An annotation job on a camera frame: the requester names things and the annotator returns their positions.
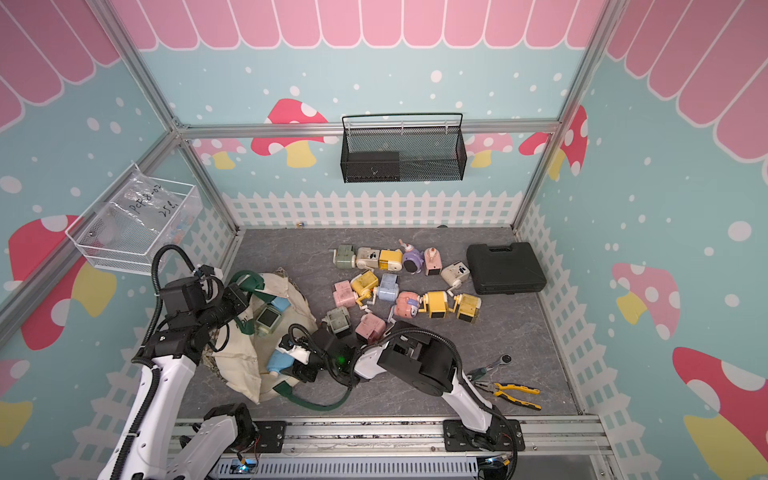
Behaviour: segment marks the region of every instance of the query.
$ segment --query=gray marble surface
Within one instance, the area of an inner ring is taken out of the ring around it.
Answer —
[[[333,284],[351,280],[359,271],[340,270],[333,266],[329,249],[341,243],[358,247],[389,248],[397,240],[412,243],[419,250],[436,247],[443,265],[466,261],[467,247],[472,243],[501,245],[513,240],[508,228],[349,228],[305,230],[248,230],[237,252],[233,272],[248,269],[271,272],[283,267],[291,280],[309,300],[317,319],[335,307]],[[400,290],[419,294],[444,290],[447,285],[440,276],[424,273],[399,274]],[[456,290],[475,293],[472,281]],[[386,318],[388,303],[376,302],[372,311]],[[349,310],[353,328],[362,316],[358,309]],[[465,370],[488,365],[503,353],[512,356],[512,363],[496,369],[486,379],[518,382],[539,388],[541,395],[514,393],[513,396],[537,403],[541,414],[573,415],[577,413],[571,392],[555,352],[544,317],[533,293],[516,295],[487,295],[482,297],[480,318],[468,324],[453,318],[430,319],[419,314],[411,323],[434,330],[450,338],[462,355]],[[299,384],[294,392],[314,403],[333,403],[345,387],[334,382],[327,372],[321,372],[314,383]],[[503,399],[491,399],[509,415],[535,415],[535,410],[514,406]],[[180,418],[198,418],[211,407],[230,402],[245,402],[254,416],[315,416],[315,415],[454,415],[439,397],[427,396],[394,376],[383,373],[370,382],[359,384],[347,402],[332,412],[314,412],[275,398],[259,405],[224,385],[209,369],[200,366],[187,389],[179,411]]]

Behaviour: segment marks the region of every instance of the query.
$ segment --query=light blue wall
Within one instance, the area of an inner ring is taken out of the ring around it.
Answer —
[[[544,298],[556,340],[629,480],[715,479],[707,462],[716,460],[697,448],[684,417],[716,417],[720,402],[732,415],[740,398],[721,392],[717,407],[708,405],[677,374],[673,351],[716,357],[758,382],[768,377],[768,186],[758,165],[737,163],[715,145],[710,127],[688,124],[674,101],[656,98],[623,63],[603,60],[583,105],[590,140],[584,166],[577,177],[564,169],[559,181],[547,178],[523,227],[548,272]],[[734,240],[735,222],[747,222],[751,235]],[[612,274],[616,263],[674,278],[680,322],[671,338],[660,337],[649,312],[636,325],[624,319],[617,298],[627,290]],[[766,424],[765,403],[743,405],[751,422]],[[761,435],[753,442],[764,449]],[[747,462],[745,449],[718,455],[732,472]],[[768,468],[753,474],[763,478]]]

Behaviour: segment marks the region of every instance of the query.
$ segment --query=black box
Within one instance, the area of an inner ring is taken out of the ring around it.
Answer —
[[[536,254],[527,242],[497,247],[485,243],[470,245],[467,266],[479,295],[541,292],[547,284]]]

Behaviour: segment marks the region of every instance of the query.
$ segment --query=pliers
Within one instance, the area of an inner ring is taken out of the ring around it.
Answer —
[[[524,402],[523,400],[518,400],[513,396],[510,396],[505,390],[518,390],[523,393],[531,393],[532,395],[538,395],[541,393],[541,390],[534,389],[529,386],[525,385],[519,385],[517,383],[498,383],[498,382],[475,382],[475,386],[479,388],[480,390],[485,390],[486,392],[490,392],[493,394],[493,396],[502,397],[504,400],[514,403],[515,405],[525,407],[527,409],[533,409],[533,410],[541,410],[540,405],[536,405],[535,403],[530,402]]]

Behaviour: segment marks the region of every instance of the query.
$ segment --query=metal rail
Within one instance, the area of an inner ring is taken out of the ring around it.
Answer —
[[[560,116],[561,126],[550,137],[547,147],[544,150],[544,155],[541,156],[541,161],[538,162],[533,177],[531,177],[531,182],[528,184],[528,189],[525,191],[525,196],[520,204],[517,216],[512,222],[513,230],[517,230],[520,227],[520,223],[525,218],[528,208],[536,197],[536,193],[539,188],[541,188],[541,182],[544,180],[544,175],[546,175],[555,155],[558,150],[560,150],[560,145],[563,143],[565,133],[568,131],[571,122],[576,116],[584,92],[587,90],[589,82],[594,76],[594,71],[600,63],[603,50],[605,49],[608,40],[613,35],[614,28],[616,24],[618,24],[627,2],[628,0],[608,0],[608,2],[605,3],[603,12],[600,16],[600,21],[592,34],[592,38],[589,41],[589,47],[587,47],[587,50],[584,52],[584,59],[579,66],[571,90],[568,92],[568,99],[565,101],[565,106],[562,115]]]

